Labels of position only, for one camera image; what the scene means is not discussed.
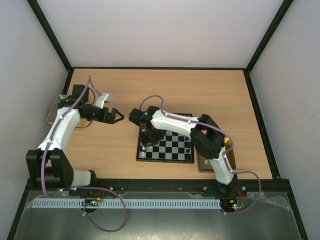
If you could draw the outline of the black white chess board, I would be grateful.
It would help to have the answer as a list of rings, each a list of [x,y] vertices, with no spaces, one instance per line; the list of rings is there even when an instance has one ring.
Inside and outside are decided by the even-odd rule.
[[[163,138],[155,145],[144,146],[141,139],[137,145],[137,161],[193,164],[194,145],[188,131],[193,125],[191,114],[155,113],[156,123],[164,133]]]

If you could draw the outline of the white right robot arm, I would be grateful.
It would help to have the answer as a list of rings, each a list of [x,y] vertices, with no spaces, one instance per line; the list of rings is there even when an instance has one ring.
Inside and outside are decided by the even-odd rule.
[[[141,128],[139,138],[146,147],[158,144],[165,136],[163,130],[190,138],[197,153],[210,162],[218,191],[224,196],[235,191],[237,174],[228,160],[228,152],[233,150],[234,142],[209,115],[187,117],[149,106],[146,111],[134,108],[129,114],[129,121]]]

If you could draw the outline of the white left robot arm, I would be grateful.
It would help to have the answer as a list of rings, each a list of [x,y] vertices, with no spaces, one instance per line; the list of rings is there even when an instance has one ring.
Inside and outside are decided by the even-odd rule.
[[[55,120],[44,141],[26,154],[30,181],[34,187],[65,189],[91,184],[95,172],[74,169],[66,151],[72,133],[82,119],[105,124],[115,124],[124,119],[117,109],[104,106],[111,98],[109,93],[103,93],[95,103],[89,104],[89,87],[76,84],[71,95],[58,103]]]

